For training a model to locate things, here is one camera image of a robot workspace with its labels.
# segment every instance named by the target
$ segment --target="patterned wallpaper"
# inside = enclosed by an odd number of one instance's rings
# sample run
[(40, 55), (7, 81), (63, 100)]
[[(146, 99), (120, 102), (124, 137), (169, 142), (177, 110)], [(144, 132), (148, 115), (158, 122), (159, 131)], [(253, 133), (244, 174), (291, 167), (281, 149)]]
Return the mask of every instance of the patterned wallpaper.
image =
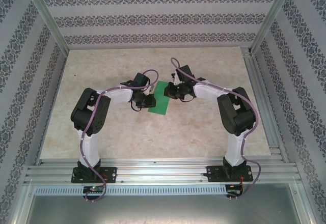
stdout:
[(70, 49), (250, 47), (274, 0), (44, 0)]
[(38, 157), (65, 57), (31, 0), (0, 0), (0, 223)]
[(256, 53), (284, 146), (326, 223), (325, 0), (286, 0)]

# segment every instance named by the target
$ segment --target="green rectangular object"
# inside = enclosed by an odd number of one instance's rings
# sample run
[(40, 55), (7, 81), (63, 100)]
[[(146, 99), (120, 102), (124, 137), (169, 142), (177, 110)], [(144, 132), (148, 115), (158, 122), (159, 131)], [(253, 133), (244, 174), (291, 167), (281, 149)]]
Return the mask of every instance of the green rectangular object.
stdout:
[(148, 112), (166, 115), (170, 98), (164, 96), (164, 89), (168, 86), (165, 81), (159, 81), (154, 90), (154, 98), (156, 99), (156, 107), (149, 108)]

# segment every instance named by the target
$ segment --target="marble floor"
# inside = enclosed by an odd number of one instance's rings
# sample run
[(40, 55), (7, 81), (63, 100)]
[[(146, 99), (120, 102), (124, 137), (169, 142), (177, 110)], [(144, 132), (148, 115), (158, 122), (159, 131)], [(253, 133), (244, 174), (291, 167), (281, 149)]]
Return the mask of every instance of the marble floor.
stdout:
[[(196, 77), (227, 88), (241, 86), (256, 105), (239, 47), (158, 48), (70, 51), (41, 152), (41, 159), (79, 158), (77, 131), (70, 114), (87, 87), (104, 90), (156, 69), (159, 80), (172, 81), (170, 58), (189, 65)], [(155, 74), (148, 73), (151, 80)], [(170, 99), (165, 116), (136, 113), (129, 103), (111, 106), (99, 133), (101, 158), (188, 158), (224, 156), (228, 133), (217, 104)], [(270, 155), (260, 123), (247, 140), (246, 155)]]

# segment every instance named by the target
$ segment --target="purple cable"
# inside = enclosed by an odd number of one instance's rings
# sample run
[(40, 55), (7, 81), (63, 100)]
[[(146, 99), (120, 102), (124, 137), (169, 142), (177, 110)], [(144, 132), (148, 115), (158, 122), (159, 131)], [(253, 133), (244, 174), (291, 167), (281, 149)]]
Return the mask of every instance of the purple cable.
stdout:
[[(81, 155), (82, 157), (84, 158), (84, 161), (85, 163), (88, 165), (88, 167), (92, 170), (92, 172), (94, 172), (100, 179), (101, 181), (103, 182), (103, 185), (104, 185), (104, 191), (102, 193), (101, 196), (99, 196), (97, 199), (95, 200), (92, 200), (92, 202), (95, 202), (95, 201), (98, 201), (100, 200), (101, 198), (104, 197), (105, 193), (106, 193), (106, 181), (104, 180), (104, 178), (91, 166), (91, 164), (88, 162), (88, 160), (86, 159), (86, 156), (84, 154), (84, 151), (83, 151), (83, 141), (84, 141), (84, 137), (85, 137), (85, 133), (87, 132), (87, 130), (90, 128), (91, 124), (92, 124), (92, 121), (94, 119), (94, 116), (95, 116), (95, 112), (97, 110), (97, 107), (98, 107), (98, 103), (100, 101), (100, 98), (107, 92), (109, 91), (112, 91), (112, 90), (116, 90), (116, 89), (144, 89), (144, 88), (148, 88), (148, 87), (151, 87), (152, 85), (154, 85), (157, 81), (158, 81), (158, 72), (156, 70), (153, 70), (153, 69), (149, 69), (149, 70), (146, 70), (143, 74), (149, 72), (149, 71), (153, 71), (156, 73), (156, 80), (146, 86), (143, 86), (143, 87), (115, 87), (115, 88), (109, 88), (109, 89), (106, 89), (104, 90), (103, 92), (100, 93), (100, 95), (98, 96), (97, 100), (96, 100), (96, 103), (95, 103), (95, 106), (94, 106), (94, 109), (93, 109), (93, 112), (92, 112), (92, 115), (90, 117), (90, 120), (85, 128), (85, 130), (83, 131), (83, 133), (81, 134), (81, 139), (80, 139), (80, 152), (81, 152)], [(87, 195), (88, 195), (89, 192), (87, 192), (85, 194), (85, 199), (86, 201), (88, 201), (89, 199), (87, 198)]]
[(246, 97), (244, 97), (243, 95), (238, 94), (238, 93), (235, 93), (235, 92), (232, 91), (232, 90), (229, 90), (229, 89), (222, 88), (222, 87), (219, 87), (219, 86), (217, 86), (217, 85), (211, 84), (211, 83), (209, 83), (209, 82), (203, 82), (203, 81), (200, 81), (200, 80), (198, 80), (198, 79), (192, 77), (191, 75), (188, 75), (187, 73), (185, 73), (184, 71), (182, 71), (182, 70), (180, 69), (180, 63), (179, 63), (179, 61), (178, 61), (176, 58), (172, 57), (172, 58), (171, 58), (171, 63), (172, 63), (172, 65), (173, 65), (173, 66), (174, 66), (174, 67), (175, 67), (175, 68), (176, 68), (180, 73), (182, 73), (183, 75), (189, 77), (190, 79), (192, 79), (192, 80), (194, 80), (194, 81), (196, 81), (196, 82), (198, 82), (198, 83), (204, 84), (204, 85), (206, 85), (206, 86), (210, 86), (210, 87), (213, 87), (213, 88), (217, 88), (217, 89), (219, 89), (219, 90), (221, 90), (221, 91), (225, 91), (225, 92), (231, 93), (231, 94), (233, 94), (233, 95), (235, 95), (235, 96), (237, 96), (237, 97), (243, 99), (243, 100), (244, 100), (247, 104), (249, 104), (249, 106), (252, 108), (252, 110), (253, 110), (253, 112), (254, 112), (254, 114), (255, 114), (256, 123), (255, 123), (254, 127), (253, 127), (251, 130), (249, 130), (249, 131), (248, 131), (248, 132), (243, 136), (243, 140), (242, 140), (242, 144), (241, 144), (241, 150), (240, 150), (240, 152), (241, 152), (241, 156), (242, 156), (242, 158), (243, 158), (244, 160), (246, 160), (247, 162), (254, 163), (254, 164), (256, 164), (256, 165), (258, 166), (258, 174), (257, 174), (255, 180), (253, 181), (253, 183), (250, 185), (250, 187), (249, 187), (249, 188), (248, 188), (248, 189), (247, 189), (247, 190), (246, 190), (246, 191), (245, 191), (241, 196), (239, 196), (238, 198), (243, 197), (244, 195), (246, 195), (246, 194), (251, 190), (251, 188), (252, 188), (252, 187), (255, 185), (255, 183), (258, 181), (258, 178), (259, 178), (260, 173), (261, 173), (261, 166), (260, 166), (260, 164), (259, 164), (258, 162), (256, 162), (256, 161), (254, 161), (254, 160), (247, 159), (247, 158), (244, 156), (244, 153), (243, 153), (243, 149), (245, 148), (245, 143), (246, 143), (247, 136), (248, 136), (249, 134), (251, 134), (251, 133), (252, 133), (252, 132), (257, 128), (257, 126), (258, 126), (259, 116), (258, 116), (257, 110), (255, 109), (255, 107), (253, 106), (253, 104), (252, 104), (252, 103), (251, 103), (251, 102), (250, 102)]

